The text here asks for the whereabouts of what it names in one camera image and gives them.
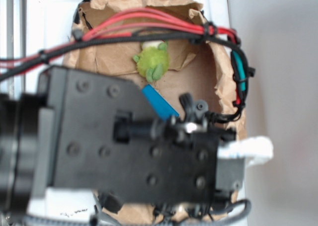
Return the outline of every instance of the blue block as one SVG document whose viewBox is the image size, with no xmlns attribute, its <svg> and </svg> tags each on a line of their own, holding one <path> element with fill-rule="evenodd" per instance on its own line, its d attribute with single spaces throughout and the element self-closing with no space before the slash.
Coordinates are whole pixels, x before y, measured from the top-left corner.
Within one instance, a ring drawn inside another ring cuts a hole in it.
<svg viewBox="0 0 318 226">
<path fill-rule="evenodd" d="M 161 119 L 167 120 L 172 115 L 179 116 L 177 111 L 150 84 L 145 86 L 142 92 Z"/>
</svg>

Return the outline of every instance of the black wire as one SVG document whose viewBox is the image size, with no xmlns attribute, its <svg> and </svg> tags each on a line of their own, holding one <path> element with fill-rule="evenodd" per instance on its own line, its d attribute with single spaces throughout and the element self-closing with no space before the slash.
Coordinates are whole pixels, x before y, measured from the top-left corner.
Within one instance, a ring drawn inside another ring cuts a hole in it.
<svg viewBox="0 0 318 226">
<path fill-rule="evenodd" d="M 20 61 L 20 60 L 22 60 L 24 57 L 19 57 L 19 58 L 0 58 L 0 61 L 3 61 L 3 62 L 5 62 L 5 61 Z"/>
<path fill-rule="evenodd" d="M 54 50 L 51 52 L 46 53 L 45 52 L 45 57 L 46 60 L 50 60 L 53 57 L 56 56 L 61 56 L 67 52 L 76 50 L 76 49 L 82 49 L 86 48 L 89 46 L 96 46 L 96 45 L 105 45 L 105 44 L 113 44 L 113 43 L 122 43 L 122 42 L 145 42 L 145 41 L 153 41 L 153 40 L 176 40 L 176 39 L 188 39 L 191 43 L 195 43 L 197 41 L 202 40 L 202 35 L 197 35 L 197 34 L 192 34 L 188 32 L 180 32 L 180 31 L 174 31 L 171 33 L 165 33 L 165 34 L 151 34 L 151 35 L 136 35 L 136 36 L 131 36 L 131 37 L 116 37 L 116 38 L 107 38 L 107 39 L 93 39 L 89 41 L 82 41 L 82 42 L 75 42 L 74 44 L 70 46 L 65 46 L 62 47 L 58 50 Z M 241 58 L 242 65 L 244 72 L 246 73 L 246 76 L 248 77 L 248 63 L 246 56 L 244 52 L 240 49 L 239 46 L 236 44 L 230 42 L 230 41 L 225 41 L 222 39 L 219 39 L 215 36 L 206 36 L 206 40 L 226 46 L 231 48 L 233 51 L 235 51 L 239 57 Z M 0 82 L 3 80 L 13 77 L 17 74 L 23 73 L 27 71 L 28 69 L 32 68 L 35 65 L 42 64 L 43 58 L 41 56 L 36 57 L 34 59 L 31 59 L 25 63 L 22 63 L 20 66 L 17 66 L 14 69 L 11 69 L 7 71 L 6 73 L 3 73 L 0 75 Z M 238 91 L 240 92 L 240 84 L 237 86 Z M 230 121 L 235 121 L 235 119 L 239 118 L 241 115 L 241 112 L 244 108 L 245 105 L 245 98 L 247 96 L 248 92 L 248 78 L 246 78 L 245 81 L 245 92 L 244 95 L 241 98 L 241 104 L 240 106 L 237 106 L 238 109 L 236 113 L 234 114 L 216 114 L 216 113 L 211 113 L 211 119 L 213 119 L 213 123 L 228 123 Z"/>
</svg>

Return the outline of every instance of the blue plastic piece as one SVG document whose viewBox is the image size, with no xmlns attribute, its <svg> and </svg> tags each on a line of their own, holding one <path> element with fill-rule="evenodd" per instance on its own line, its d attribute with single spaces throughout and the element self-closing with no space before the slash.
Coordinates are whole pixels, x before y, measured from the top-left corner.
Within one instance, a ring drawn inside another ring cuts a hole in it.
<svg viewBox="0 0 318 226">
<path fill-rule="evenodd" d="M 243 69 L 242 60 L 240 59 L 238 53 L 236 53 L 235 51 L 233 51 L 233 55 L 234 55 L 235 61 L 236 61 L 237 66 L 238 66 L 239 77 L 240 77 L 240 79 L 245 79 L 245 72 L 244 72 L 244 69 Z M 242 91 L 245 91 L 246 90 L 245 82 L 241 83 L 240 87 L 241 87 Z"/>
<path fill-rule="evenodd" d="M 174 115 L 179 116 L 177 111 L 171 107 L 171 105 L 165 101 L 164 98 L 150 85 L 148 84 L 142 90 L 145 97 L 148 99 L 151 106 L 157 112 L 158 116 L 164 121 L 167 120 L 170 116 Z"/>
</svg>

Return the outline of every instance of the crumpled paper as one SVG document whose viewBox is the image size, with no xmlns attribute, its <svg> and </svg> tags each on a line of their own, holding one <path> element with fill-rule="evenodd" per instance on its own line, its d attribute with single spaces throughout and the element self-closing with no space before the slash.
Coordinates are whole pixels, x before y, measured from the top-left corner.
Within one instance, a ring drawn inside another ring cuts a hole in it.
<svg viewBox="0 0 318 226">
<path fill-rule="evenodd" d="M 203 5 L 193 0 L 91 0 L 79 5 L 80 21 L 78 24 L 73 23 L 72 28 L 86 33 L 89 25 L 95 27 L 113 14 L 133 7 L 156 8 L 196 24 L 206 21 L 200 12 Z M 139 43 L 93 46 L 66 54 L 64 65 L 130 79 L 143 88 L 148 83 L 137 73 L 136 64 L 132 60 L 140 51 Z M 178 98 L 186 92 L 194 100 L 204 99 L 210 111 L 235 113 L 236 108 L 232 102 L 236 99 L 236 84 L 233 81 L 231 61 L 223 46 L 209 42 L 190 45 L 187 40 L 173 40 L 169 41 L 168 52 L 171 57 L 169 70 L 152 86 L 181 117 L 184 113 Z M 239 121 L 225 124 L 224 127 L 235 127 L 237 139 L 244 139 L 245 112 Z M 118 214 L 107 213 L 122 224 L 152 224 L 152 212 L 151 205 L 124 205 Z M 182 210 L 177 212 L 174 219 L 182 220 L 184 213 Z"/>
</svg>

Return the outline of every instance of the green stuffed frog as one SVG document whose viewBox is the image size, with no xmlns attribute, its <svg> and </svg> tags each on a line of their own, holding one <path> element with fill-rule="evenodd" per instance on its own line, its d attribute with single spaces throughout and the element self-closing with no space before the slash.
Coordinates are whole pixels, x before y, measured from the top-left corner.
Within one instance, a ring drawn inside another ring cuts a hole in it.
<svg viewBox="0 0 318 226">
<path fill-rule="evenodd" d="M 149 83 L 161 79 L 169 68 L 170 57 L 165 41 L 148 41 L 141 44 L 142 51 L 133 57 L 138 73 Z"/>
</svg>

